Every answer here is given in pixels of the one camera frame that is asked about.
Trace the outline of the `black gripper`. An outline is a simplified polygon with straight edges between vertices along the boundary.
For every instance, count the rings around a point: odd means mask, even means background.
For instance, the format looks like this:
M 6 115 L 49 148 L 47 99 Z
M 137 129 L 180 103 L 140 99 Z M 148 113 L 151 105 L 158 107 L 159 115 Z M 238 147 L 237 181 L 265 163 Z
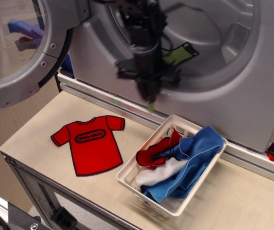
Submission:
M 180 70 L 164 62 L 161 47 L 135 46 L 131 51 L 133 58 L 115 62 L 118 77 L 135 80 L 139 93 L 145 101 L 151 103 L 156 101 L 162 83 L 179 84 Z

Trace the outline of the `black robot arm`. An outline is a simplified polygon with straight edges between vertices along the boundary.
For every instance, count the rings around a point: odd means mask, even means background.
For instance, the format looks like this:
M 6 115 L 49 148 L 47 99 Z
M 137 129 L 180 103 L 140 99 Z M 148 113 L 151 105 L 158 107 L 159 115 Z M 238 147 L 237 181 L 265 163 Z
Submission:
M 153 105 L 162 83 L 178 85 L 178 66 L 198 55 L 188 43 L 177 48 L 165 35 L 167 16 L 157 0 L 100 0 L 99 4 L 118 9 L 131 41 L 131 59 L 115 62 L 121 79 L 133 79 L 141 97 Z

